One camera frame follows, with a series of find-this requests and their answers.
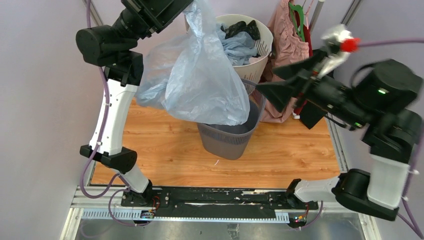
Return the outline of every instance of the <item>laundry basket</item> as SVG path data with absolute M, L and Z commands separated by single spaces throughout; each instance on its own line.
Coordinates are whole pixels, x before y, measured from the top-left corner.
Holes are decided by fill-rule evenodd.
M 254 83 L 259 83 L 262 73 L 264 72 L 265 65 L 267 65 L 268 62 L 268 56 L 271 53 L 271 46 L 274 41 L 272 32 L 265 24 L 250 16 L 229 14 L 216 17 L 217 23 L 225 24 L 228 27 L 240 21 L 244 21 L 249 24 L 252 20 L 256 21 L 257 28 L 260 32 L 260 39 L 256 41 L 255 47 L 257 48 L 257 53 L 264 58 L 249 65 L 234 66 L 234 69 L 240 78 L 252 81 Z
M 242 79 L 242 82 L 250 103 L 249 117 L 244 124 L 235 126 L 197 124 L 204 149 L 229 160 L 236 160 L 243 155 L 265 108 L 265 97 L 255 89 L 256 83 L 245 79 Z

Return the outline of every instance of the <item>white wall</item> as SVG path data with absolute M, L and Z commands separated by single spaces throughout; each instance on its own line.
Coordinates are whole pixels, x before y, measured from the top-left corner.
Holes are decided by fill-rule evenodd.
M 422 15 L 423 2 L 416 0 L 366 0 L 363 1 L 354 19 L 348 26 L 355 37 L 362 41 L 379 41 L 402 37 L 424 37 L 424 16 Z M 423 68 L 424 45 L 391 45 L 364 48 L 353 54 L 349 60 L 335 72 L 335 79 L 348 83 L 352 73 L 362 65 L 393 58 L 410 67 L 417 75 L 424 77 Z M 420 100 L 412 104 L 409 109 L 424 117 L 424 97 L 421 91 Z M 340 130 L 343 149 L 352 168 L 369 171 L 372 159 L 368 155 L 369 148 L 360 141 L 362 132 L 350 133 Z M 424 227 L 424 154 L 419 156 L 417 169 L 421 172 L 412 179 L 409 191 L 409 204 L 414 212 L 418 224 Z M 406 216 L 403 207 L 400 212 Z M 419 239 L 412 230 L 400 219 L 395 222 L 378 220 L 378 226 L 383 240 L 415 240 Z
M 0 239 L 57 240 L 102 97 L 81 0 L 0 2 Z
M 125 8 L 121 1 L 103 1 L 93 0 L 100 17 L 104 24 L 112 25 L 118 18 L 120 12 Z M 209 0 L 213 11 L 216 16 L 226 14 L 241 14 L 247 15 L 252 18 L 259 20 L 264 24 L 268 24 L 274 9 L 281 0 Z M 296 4 L 302 5 L 304 0 L 295 0 Z M 315 6 L 318 0 L 314 0 L 311 7 L 309 20 L 312 18 Z M 321 34 L 326 29 L 337 25 L 343 19 L 343 16 L 347 12 L 349 5 L 352 0 L 326 0 L 322 8 L 321 14 L 319 15 L 318 22 L 315 25 L 315 29 L 312 33 L 312 46 L 319 48 L 322 43 L 320 40 Z M 307 0 L 304 10 L 306 11 L 311 0 Z M 174 22 L 167 27 L 160 34 L 154 34 L 151 38 L 140 40 L 138 47 L 134 50 L 136 52 L 147 55 L 154 46 L 165 42 L 175 36 L 184 34 L 186 32 L 186 26 L 184 23 L 184 17 L 181 14 Z

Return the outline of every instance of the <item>gray plastic basket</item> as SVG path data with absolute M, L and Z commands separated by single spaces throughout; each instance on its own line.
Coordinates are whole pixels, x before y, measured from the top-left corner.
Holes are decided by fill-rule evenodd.
M 255 89 L 257 84 L 245 79 L 242 79 L 242 82 L 250 102 L 249 117 L 244 124 L 236 126 L 197 124 L 204 149 L 229 160 L 236 160 L 243 155 L 265 108 L 265 97 Z

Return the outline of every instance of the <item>wooden floor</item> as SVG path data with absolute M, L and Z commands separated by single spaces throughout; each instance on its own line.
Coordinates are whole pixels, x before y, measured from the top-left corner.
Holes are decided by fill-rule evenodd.
M 138 153 L 138 166 L 156 186 L 286 188 L 296 178 L 339 174 L 325 120 L 311 130 L 293 119 L 260 123 L 244 155 L 226 160 L 204 150 L 195 123 L 133 102 L 123 145 Z M 98 164 L 91 183 L 106 184 L 113 175 Z

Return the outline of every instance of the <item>red gripper tip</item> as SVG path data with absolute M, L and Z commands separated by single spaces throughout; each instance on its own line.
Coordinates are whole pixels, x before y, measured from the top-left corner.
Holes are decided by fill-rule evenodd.
M 361 41 L 360 38 L 347 39 L 340 45 L 340 50 L 343 52 L 353 53 L 358 50 L 358 43 Z

